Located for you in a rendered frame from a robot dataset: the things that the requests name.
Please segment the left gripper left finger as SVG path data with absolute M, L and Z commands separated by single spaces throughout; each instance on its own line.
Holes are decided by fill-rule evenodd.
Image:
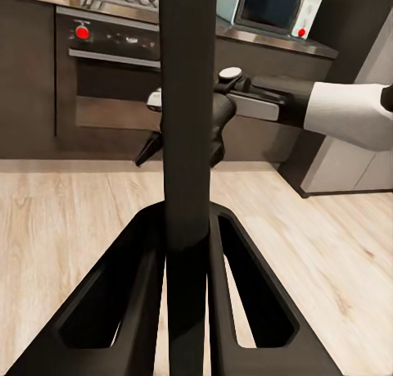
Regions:
M 165 201 L 141 209 L 5 376 L 153 376 Z

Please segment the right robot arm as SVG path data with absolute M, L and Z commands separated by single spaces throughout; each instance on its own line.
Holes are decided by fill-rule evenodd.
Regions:
M 235 115 L 308 129 L 375 152 L 393 149 L 393 85 L 325 84 L 256 74 L 253 81 L 237 67 L 214 79 L 211 166 L 224 159 L 226 121 Z M 147 99 L 161 111 L 161 88 Z M 153 131 L 135 164 L 163 147 L 162 132 Z

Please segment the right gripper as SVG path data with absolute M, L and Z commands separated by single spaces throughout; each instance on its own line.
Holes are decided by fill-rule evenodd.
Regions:
M 224 159 L 224 136 L 221 131 L 226 124 L 226 116 L 222 108 L 213 102 L 212 140 L 211 140 L 211 166 L 216 166 Z M 146 162 L 158 149 L 163 147 L 162 132 L 153 131 L 148 136 L 142 150 L 135 157 L 135 164 Z

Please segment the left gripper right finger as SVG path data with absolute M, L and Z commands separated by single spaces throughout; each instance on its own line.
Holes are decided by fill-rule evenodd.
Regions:
M 255 348 L 237 343 L 224 255 Z M 211 376 L 344 376 L 234 212 L 211 201 L 206 291 Z

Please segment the poster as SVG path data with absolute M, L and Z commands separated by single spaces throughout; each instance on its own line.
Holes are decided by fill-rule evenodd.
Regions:
M 217 0 L 159 0 L 169 376 L 203 376 Z

